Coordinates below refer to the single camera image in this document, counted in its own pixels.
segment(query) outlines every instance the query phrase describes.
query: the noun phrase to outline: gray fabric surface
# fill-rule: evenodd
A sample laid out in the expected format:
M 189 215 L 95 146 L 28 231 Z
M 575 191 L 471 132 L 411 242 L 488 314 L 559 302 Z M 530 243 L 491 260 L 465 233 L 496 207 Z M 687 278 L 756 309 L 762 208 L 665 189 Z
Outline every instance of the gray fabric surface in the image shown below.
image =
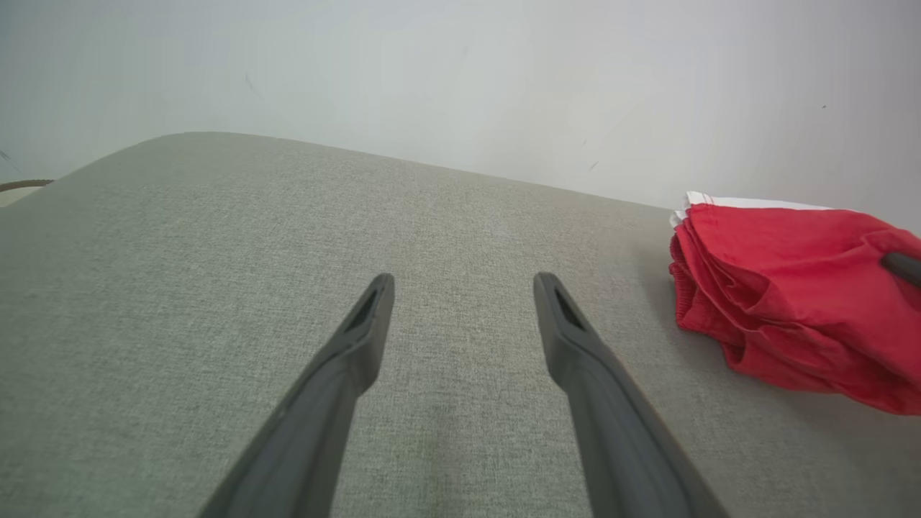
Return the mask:
M 921 422 L 730 372 L 668 211 L 329 147 L 158 138 L 0 209 L 0 515 L 189 516 L 379 272 L 334 516 L 588 516 L 531 295 L 563 279 L 736 516 L 915 516 Z

